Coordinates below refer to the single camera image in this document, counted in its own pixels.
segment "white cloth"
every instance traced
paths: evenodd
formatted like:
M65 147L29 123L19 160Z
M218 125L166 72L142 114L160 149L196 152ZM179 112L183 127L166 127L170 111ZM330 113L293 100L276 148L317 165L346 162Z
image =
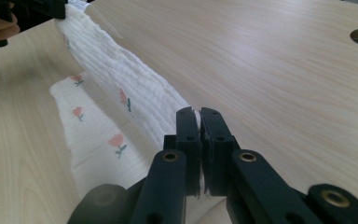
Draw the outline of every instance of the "white cloth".
M82 74L70 74L50 92L57 102L79 197L104 183L128 188L147 175L175 113L188 103L161 76L119 46L82 10L66 6L57 27ZM220 198L189 198L194 223Z

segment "wooden table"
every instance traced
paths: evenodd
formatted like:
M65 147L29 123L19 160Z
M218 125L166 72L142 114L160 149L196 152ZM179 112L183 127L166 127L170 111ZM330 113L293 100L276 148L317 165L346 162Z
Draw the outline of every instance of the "wooden table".
M66 223L78 204L49 87L80 71L53 21L0 49L0 223Z
M358 197L358 5L98 0L86 12L191 105L219 110L290 186ZM79 202L48 88L81 68L54 43L49 22L0 49L0 223L63 223Z

